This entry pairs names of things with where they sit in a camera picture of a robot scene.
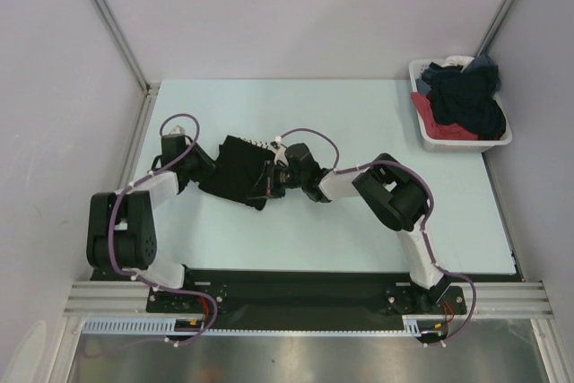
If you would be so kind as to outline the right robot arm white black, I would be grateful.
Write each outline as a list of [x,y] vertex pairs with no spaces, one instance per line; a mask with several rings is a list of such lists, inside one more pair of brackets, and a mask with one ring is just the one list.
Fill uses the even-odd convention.
[[445,303],[448,277],[438,268],[425,231],[433,209],[431,192],[415,172],[387,153],[365,165],[338,170],[320,167],[305,144],[285,146],[272,142],[265,148],[274,158],[264,163],[248,199],[281,198],[286,190],[295,188],[316,203],[362,198],[401,241],[409,277],[416,286],[415,305],[424,312],[434,312]]

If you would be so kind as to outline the black white striped tank top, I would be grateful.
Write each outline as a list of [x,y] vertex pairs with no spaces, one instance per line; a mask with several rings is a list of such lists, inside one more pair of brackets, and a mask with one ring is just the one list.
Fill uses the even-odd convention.
[[278,151],[277,142],[275,142],[275,141],[272,141],[272,142],[258,141],[258,140],[247,139],[245,137],[241,137],[240,140],[242,140],[243,142],[246,142],[247,144],[251,144],[257,148],[262,148],[262,149],[265,149],[267,151],[271,151],[273,153],[277,153],[277,151]]

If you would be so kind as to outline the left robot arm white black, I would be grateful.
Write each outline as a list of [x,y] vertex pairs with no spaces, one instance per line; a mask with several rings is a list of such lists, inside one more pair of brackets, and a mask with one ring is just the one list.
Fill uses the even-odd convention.
[[158,249],[154,211],[191,182],[215,171],[213,160],[182,132],[161,138],[161,154],[133,185],[91,197],[86,256],[91,267],[168,288],[176,309],[192,309],[198,289],[185,281],[186,268]]

